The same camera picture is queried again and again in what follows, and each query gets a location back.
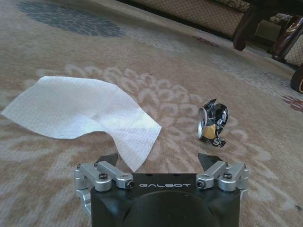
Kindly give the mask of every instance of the metal bracket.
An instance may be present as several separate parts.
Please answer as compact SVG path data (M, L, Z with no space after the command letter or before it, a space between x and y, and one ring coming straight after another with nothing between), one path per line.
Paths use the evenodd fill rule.
M236 188L241 190L241 199L247 193L250 170L243 163L229 165L217 161L203 174L196 175L196 186L199 189L212 188L214 180L218 178L218 186L222 191L232 192Z
M96 162L94 165L79 164L74 170L76 195L81 199L88 215L91 216L89 188L95 187L98 192L107 192L112 187L112 180L118 188L134 187L133 175L120 171L107 161Z
M134 187L134 178L130 173L125 173L112 166L107 161L97 163L97 170L108 174L116 183L118 188L132 189Z

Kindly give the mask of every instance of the sofa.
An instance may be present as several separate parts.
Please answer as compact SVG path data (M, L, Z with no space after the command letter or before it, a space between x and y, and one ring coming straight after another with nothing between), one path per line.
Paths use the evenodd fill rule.
M161 16L198 25L207 32L232 38L249 4L241 0L119 0ZM291 18L277 14L268 20L283 25Z

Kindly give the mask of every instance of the dark wooden chair leg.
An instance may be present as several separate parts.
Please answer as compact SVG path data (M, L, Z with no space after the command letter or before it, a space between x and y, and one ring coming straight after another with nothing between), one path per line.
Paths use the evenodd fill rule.
M293 17L292 21L292 25L278 38L273 46L272 59L282 63L286 62L284 57L288 54L300 35L303 34L303 17Z
M294 73L292 80L290 82L290 87L303 94L303 63L299 66L299 68Z
M273 10L250 5L233 34L234 49L242 51L245 48L245 42L254 35L261 20L269 19L275 14Z

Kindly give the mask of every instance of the floor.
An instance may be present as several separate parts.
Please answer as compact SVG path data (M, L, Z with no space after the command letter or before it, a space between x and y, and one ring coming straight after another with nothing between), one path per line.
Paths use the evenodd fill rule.
M0 0L0 10L0 111L42 76L117 84L162 126L137 172L198 173L198 153L243 162L251 175L240 226L301 225L303 97L289 86L293 69L113 0ZM230 110L223 148L196 137L197 110L213 98ZM0 226L90 226L73 169L115 152L112 138L56 140L3 116L0 128Z

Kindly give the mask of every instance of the white paper towel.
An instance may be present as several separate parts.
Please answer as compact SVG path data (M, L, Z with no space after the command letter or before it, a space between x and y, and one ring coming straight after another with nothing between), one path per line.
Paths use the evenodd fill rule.
M11 102L2 115L57 139L104 131L113 137L133 171L146 160L161 130L117 85L97 79L43 77Z

